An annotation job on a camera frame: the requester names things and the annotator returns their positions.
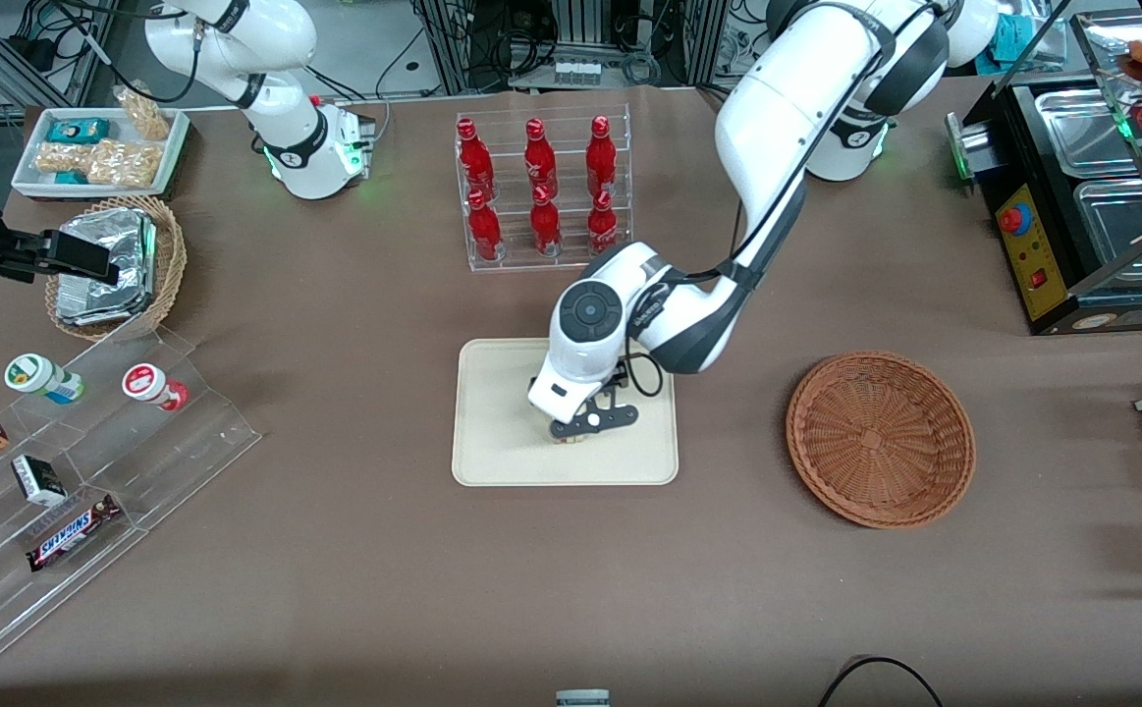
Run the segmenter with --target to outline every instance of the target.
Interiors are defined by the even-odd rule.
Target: beige tray
[[[526,386],[544,362],[547,339],[474,339],[458,361],[458,417],[452,429],[452,475],[463,487],[659,487],[679,468],[675,393],[645,397],[622,388],[617,403],[636,405],[626,428],[554,443],[552,421],[526,402]],[[646,388],[656,371],[636,362]]]

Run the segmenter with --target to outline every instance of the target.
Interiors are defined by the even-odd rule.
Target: candy bar wrapper
[[[94,506],[87,508],[81,515],[69,521],[66,527],[55,531],[35,549],[26,552],[24,559],[29,560],[29,569],[31,569],[31,572],[37,572],[48,567],[48,564],[55,563],[56,560],[59,560],[69,551],[73,549],[73,547],[77,547],[78,543],[94,535],[105,521],[116,517],[120,514],[121,508],[112,500],[112,496],[104,496],[103,500],[96,501]]]

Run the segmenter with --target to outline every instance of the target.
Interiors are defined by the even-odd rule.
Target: white tray
[[[452,475],[463,487],[659,487],[679,469],[675,439],[675,391],[662,375],[657,397],[619,391],[618,403],[636,405],[640,419],[626,428],[557,444],[552,421],[526,402],[526,386],[540,371],[547,339],[474,339],[458,362],[458,416],[452,428]],[[656,371],[636,365],[652,388]]]
[[[24,196],[38,199],[108,199],[112,196],[154,196],[158,193],[164,193],[170,184],[170,177],[174,175],[174,166],[177,163],[178,154],[182,152],[182,144],[186,142],[191,118],[186,115],[185,111],[178,111],[178,109],[161,109],[161,112],[170,121],[170,135],[164,139],[164,158],[161,160],[161,167],[156,170],[156,178],[152,180],[151,187],[55,184],[55,174],[42,174],[33,169],[33,156],[38,155],[38,147],[42,140],[46,140],[46,134],[55,121],[71,120],[71,118],[107,118],[108,124],[111,124],[108,137],[130,143],[147,143],[143,136],[138,135],[135,123],[129,121],[122,109],[46,109],[42,111],[42,115],[38,117],[38,123],[33,126],[33,132],[29,136],[29,144],[24,147],[19,164],[17,164],[17,172],[13,175],[13,188],[23,193]]]

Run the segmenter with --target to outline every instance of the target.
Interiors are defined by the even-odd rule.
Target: glass display case
[[[1014,66],[964,120],[948,115],[951,146],[991,210],[1030,331],[1142,330],[1142,5],[1069,23],[1081,71]]]

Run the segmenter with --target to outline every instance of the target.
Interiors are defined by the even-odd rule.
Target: white container
[[[156,170],[156,178],[152,180],[152,186],[147,188],[130,188],[127,186],[115,186],[111,184],[55,184],[54,172],[40,172],[33,169],[33,158],[38,155],[38,147],[46,140],[46,134],[56,121],[75,120],[75,118],[105,118],[108,121],[108,137],[122,143],[155,143],[156,140],[144,139],[135,129],[135,123],[129,121],[124,109],[46,109],[42,115],[38,117],[38,123],[33,126],[33,132],[29,136],[29,144],[24,147],[22,158],[17,164],[17,172],[13,174],[13,188],[23,193],[24,196],[38,199],[108,199],[112,196],[154,196],[164,193],[174,175],[174,166],[177,163],[182,152],[182,144],[186,142],[186,134],[191,127],[191,118],[185,111],[179,109],[161,109],[166,120],[170,121],[170,135],[164,139],[164,158],[161,158],[161,166]]]
[[[37,353],[22,353],[13,359],[3,371],[3,381],[17,393],[41,395],[59,405],[81,397],[87,387],[81,376],[71,375]]]

